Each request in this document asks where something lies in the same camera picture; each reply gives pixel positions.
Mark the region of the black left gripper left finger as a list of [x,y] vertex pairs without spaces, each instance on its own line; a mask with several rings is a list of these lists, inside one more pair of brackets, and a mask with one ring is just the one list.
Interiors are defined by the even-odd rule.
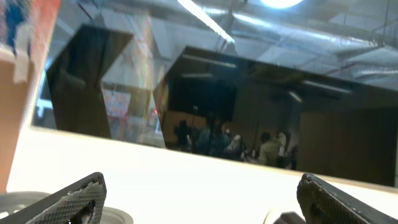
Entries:
[[106,200],[106,184],[94,172],[5,218],[1,224],[98,224]]

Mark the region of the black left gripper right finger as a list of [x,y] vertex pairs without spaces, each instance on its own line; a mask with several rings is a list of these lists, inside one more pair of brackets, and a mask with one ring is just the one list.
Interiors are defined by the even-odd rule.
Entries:
[[297,201],[309,224],[397,224],[397,219],[311,173],[303,174],[297,186]]

